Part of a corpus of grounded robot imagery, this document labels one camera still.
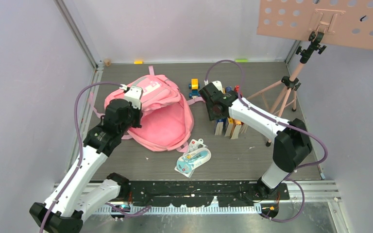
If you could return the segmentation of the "dark blue book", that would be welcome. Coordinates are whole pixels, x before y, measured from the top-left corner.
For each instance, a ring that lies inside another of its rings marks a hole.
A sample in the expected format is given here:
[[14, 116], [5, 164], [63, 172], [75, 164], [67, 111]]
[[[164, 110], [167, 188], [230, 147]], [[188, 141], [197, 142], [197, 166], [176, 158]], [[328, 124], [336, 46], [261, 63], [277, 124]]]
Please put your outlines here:
[[223, 135], [225, 121], [225, 118], [214, 120], [214, 135]]

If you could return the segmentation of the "yellow spine book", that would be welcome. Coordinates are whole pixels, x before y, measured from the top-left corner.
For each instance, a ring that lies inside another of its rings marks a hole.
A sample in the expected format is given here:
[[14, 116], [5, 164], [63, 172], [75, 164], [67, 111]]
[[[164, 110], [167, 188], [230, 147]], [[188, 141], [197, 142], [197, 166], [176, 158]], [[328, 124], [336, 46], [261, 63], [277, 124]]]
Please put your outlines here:
[[224, 123], [224, 128], [223, 128], [224, 136], [229, 137], [230, 139], [235, 139], [236, 137], [234, 133], [235, 127], [236, 127], [235, 120], [231, 117], [228, 117]]

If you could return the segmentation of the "pink student backpack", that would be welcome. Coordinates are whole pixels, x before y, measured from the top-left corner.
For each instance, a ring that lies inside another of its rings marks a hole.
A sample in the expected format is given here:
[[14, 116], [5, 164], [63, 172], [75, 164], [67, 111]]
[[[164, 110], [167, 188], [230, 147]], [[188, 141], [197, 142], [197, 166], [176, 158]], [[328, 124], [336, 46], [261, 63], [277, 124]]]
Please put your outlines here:
[[165, 75], [155, 74], [149, 66], [149, 74], [130, 83], [143, 89], [141, 97], [141, 128], [130, 128], [123, 139], [133, 139], [151, 151], [186, 153], [188, 140], [194, 127], [190, 105], [179, 87]]

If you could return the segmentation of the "blue orange Jane Eyre book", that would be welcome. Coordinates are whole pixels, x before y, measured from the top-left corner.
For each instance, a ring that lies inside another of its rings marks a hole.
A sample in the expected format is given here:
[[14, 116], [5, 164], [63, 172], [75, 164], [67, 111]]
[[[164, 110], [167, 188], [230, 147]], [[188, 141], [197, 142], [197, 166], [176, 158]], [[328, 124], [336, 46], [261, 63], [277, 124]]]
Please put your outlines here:
[[238, 139], [241, 127], [242, 127], [242, 122], [239, 120], [233, 119], [233, 128], [230, 133], [230, 139]]

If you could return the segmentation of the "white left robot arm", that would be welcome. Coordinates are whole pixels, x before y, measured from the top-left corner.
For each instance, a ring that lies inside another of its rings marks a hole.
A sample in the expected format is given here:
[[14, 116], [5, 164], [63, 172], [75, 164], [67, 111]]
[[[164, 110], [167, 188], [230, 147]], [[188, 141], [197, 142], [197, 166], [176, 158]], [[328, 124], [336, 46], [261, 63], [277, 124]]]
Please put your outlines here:
[[86, 195], [82, 194], [124, 134], [141, 126], [143, 89], [135, 85], [120, 88], [123, 98], [110, 101], [99, 124], [88, 131], [85, 139], [78, 136], [79, 155], [58, 187], [43, 203], [31, 206], [30, 214], [41, 233], [78, 233], [86, 220], [108, 201], [129, 197], [128, 179], [116, 173]]

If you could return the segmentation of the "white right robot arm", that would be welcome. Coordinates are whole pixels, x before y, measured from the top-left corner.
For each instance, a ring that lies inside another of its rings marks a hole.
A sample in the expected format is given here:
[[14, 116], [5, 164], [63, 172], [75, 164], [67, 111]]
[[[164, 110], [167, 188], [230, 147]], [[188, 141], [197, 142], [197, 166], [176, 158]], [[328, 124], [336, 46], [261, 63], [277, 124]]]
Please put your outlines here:
[[277, 186], [312, 152], [302, 120], [274, 116], [251, 104], [234, 90], [223, 93], [213, 82], [199, 90], [210, 120], [232, 118], [255, 129], [273, 145], [273, 162], [258, 179], [255, 189], [261, 199], [271, 199]]

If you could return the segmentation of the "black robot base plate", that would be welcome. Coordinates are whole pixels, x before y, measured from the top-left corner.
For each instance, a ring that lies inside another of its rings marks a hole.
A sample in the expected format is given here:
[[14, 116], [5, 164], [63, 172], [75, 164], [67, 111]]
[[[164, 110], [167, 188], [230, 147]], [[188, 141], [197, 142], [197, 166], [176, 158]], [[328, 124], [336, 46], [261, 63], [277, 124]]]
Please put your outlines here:
[[215, 200], [220, 207], [246, 207], [289, 199], [285, 183], [265, 196], [255, 181], [130, 181], [123, 194], [114, 198], [139, 207], [207, 207]]

